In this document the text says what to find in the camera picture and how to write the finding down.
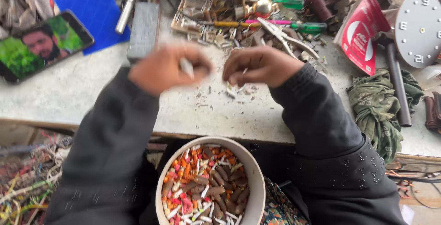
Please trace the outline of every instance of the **clock face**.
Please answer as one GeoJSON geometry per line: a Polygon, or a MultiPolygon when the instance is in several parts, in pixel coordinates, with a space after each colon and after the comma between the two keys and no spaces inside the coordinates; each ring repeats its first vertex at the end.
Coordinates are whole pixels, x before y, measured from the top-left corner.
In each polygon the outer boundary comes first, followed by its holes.
{"type": "Polygon", "coordinates": [[[395,43],[406,63],[429,66],[441,51],[441,4],[438,0],[404,0],[395,23],[395,43]]]}

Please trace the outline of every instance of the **hand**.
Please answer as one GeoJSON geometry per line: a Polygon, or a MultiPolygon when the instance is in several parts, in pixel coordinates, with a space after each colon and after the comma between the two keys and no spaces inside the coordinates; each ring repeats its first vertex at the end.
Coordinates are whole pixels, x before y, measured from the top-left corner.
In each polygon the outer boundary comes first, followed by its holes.
{"type": "Polygon", "coordinates": [[[199,83],[211,70],[212,64],[199,47],[188,43],[166,45],[132,67],[129,80],[158,97],[171,87],[199,83]],[[181,58],[186,58],[193,64],[194,78],[180,69],[181,58]]]}
{"type": "Polygon", "coordinates": [[[248,47],[234,50],[223,66],[223,80],[231,85],[265,83],[279,87],[305,63],[272,47],[248,47]]]}

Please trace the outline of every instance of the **clock number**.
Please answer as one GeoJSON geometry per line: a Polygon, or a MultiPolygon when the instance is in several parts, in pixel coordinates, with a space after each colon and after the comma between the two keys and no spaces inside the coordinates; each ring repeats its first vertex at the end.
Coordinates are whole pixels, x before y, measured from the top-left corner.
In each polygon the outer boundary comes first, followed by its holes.
{"type": "Polygon", "coordinates": [[[422,5],[427,6],[429,5],[430,0],[422,0],[422,5]]]}
{"type": "Polygon", "coordinates": [[[400,30],[406,30],[407,29],[407,22],[401,21],[400,22],[400,30]]]}
{"type": "Polygon", "coordinates": [[[415,62],[416,63],[423,63],[422,59],[423,59],[422,55],[415,54],[415,62]]]}

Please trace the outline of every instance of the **brown leather item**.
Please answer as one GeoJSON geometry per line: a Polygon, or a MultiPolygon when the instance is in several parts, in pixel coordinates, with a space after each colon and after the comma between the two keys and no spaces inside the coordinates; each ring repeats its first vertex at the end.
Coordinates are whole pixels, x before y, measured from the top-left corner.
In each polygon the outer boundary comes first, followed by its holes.
{"type": "Polygon", "coordinates": [[[433,92],[433,97],[424,99],[426,102],[426,127],[430,130],[441,130],[441,94],[433,92]]]}

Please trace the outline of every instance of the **pliers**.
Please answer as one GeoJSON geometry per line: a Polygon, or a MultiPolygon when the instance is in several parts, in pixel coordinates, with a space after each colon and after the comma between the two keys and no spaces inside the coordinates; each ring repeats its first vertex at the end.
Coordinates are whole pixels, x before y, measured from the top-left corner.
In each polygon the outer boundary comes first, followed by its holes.
{"type": "Polygon", "coordinates": [[[285,51],[293,58],[297,58],[297,57],[295,57],[294,54],[292,53],[291,48],[288,46],[288,43],[286,42],[287,40],[292,44],[294,44],[295,46],[300,47],[301,49],[309,53],[309,55],[311,55],[314,59],[319,61],[320,57],[318,56],[318,54],[305,43],[288,36],[285,32],[281,31],[276,25],[267,22],[265,19],[261,17],[258,17],[257,20],[262,24],[262,27],[265,28],[266,31],[272,33],[280,42],[282,42],[285,51]]]}

